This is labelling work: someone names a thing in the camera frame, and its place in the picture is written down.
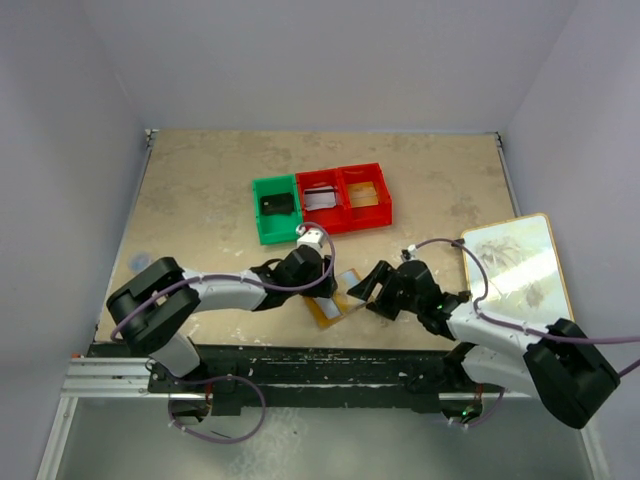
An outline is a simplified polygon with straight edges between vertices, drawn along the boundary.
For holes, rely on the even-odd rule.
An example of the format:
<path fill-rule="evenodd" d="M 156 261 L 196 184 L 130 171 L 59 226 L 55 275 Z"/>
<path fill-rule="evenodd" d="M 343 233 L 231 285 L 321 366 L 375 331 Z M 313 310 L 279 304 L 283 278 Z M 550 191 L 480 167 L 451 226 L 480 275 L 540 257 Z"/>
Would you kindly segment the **red bin with gold card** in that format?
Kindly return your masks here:
<path fill-rule="evenodd" d="M 378 163 L 339 167 L 338 177 L 346 194 L 348 231 L 392 224 L 392 198 Z"/>

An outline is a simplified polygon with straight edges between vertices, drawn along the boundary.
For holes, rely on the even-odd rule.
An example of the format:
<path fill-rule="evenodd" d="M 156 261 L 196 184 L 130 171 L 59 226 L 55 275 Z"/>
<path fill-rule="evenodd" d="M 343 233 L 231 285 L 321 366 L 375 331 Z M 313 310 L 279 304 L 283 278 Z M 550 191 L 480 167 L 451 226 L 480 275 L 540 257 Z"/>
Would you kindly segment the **green plastic bin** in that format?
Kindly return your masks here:
<path fill-rule="evenodd" d="M 254 179 L 252 191 L 260 244 L 295 241 L 297 228 L 303 222 L 295 176 Z"/>

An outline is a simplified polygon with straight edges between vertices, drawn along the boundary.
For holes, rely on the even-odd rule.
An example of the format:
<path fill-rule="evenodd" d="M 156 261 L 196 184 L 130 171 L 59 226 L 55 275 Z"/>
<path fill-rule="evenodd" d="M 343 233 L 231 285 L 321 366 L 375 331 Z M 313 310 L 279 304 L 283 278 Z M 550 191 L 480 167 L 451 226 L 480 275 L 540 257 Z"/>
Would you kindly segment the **white board with wooden frame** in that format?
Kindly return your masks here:
<path fill-rule="evenodd" d="M 483 313 L 539 324 L 574 318 L 547 215 L 537 213 L 469 229 L 465 271 Z"/>

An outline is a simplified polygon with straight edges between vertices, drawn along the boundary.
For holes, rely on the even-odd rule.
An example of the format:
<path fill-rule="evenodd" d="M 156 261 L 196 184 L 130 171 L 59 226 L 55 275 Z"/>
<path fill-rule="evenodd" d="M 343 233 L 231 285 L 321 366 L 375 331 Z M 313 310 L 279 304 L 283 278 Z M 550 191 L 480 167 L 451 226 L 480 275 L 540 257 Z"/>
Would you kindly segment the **red bin with silver card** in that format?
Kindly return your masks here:
<path fill-rule="evenodd" d="M 300 172 L 295 177 L 306 222 L 320 224 L 330 234 L 352 230 L 351 203 L 337 168 Z"/>

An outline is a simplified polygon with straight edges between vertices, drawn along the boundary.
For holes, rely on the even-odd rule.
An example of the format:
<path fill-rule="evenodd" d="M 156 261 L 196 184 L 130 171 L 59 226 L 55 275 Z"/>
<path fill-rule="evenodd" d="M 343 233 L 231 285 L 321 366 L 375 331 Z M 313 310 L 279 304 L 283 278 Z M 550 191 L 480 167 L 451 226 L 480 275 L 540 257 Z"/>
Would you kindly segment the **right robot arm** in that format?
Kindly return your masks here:
<path fill-rule="evenodd" d="M 496 326 L 477 315 L 469 292 L 443 291 L 420 260 L 397 268 L 381 261 L 347 293 L 389 320 L 411 312 L 430 333 L 455 341 L 443 360 L 450 384 L 526 394 L 574 429 L 583 428 L 621 382 L 574 322 L 560 318 L 543 326 L 541 336 Z"/>

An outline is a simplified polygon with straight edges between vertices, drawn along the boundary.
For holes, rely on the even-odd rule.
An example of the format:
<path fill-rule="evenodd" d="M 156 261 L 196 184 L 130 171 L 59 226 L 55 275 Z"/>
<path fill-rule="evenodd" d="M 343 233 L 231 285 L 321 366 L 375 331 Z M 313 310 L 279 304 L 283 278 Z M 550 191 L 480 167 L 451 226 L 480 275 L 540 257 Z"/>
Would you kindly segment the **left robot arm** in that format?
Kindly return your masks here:
<path fill-rule="evenodd" d="M 163 257 L 116 290 L 106 302 L 120 337 L 134 355 L 153 359 L 175 378 L 201 378 L 206 368 L 195 345 L 180 333 L 194 313 L 279 308 L 291 297 L 330 298 L 334 257 L 310 246 L 284 259 L 234 274 L 196 273 Z"/>

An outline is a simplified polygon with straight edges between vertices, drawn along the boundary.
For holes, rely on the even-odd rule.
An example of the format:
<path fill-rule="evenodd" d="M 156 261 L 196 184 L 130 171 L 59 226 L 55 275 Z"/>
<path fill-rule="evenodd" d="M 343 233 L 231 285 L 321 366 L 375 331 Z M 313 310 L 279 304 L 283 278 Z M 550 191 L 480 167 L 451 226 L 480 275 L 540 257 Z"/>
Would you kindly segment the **aluminium frame rail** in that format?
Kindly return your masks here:
<path fill-rule="evenodd" d="M 69 362 L 62 397 L 139 398 L 149 394 L 145 359 L 76 357 Z"/>

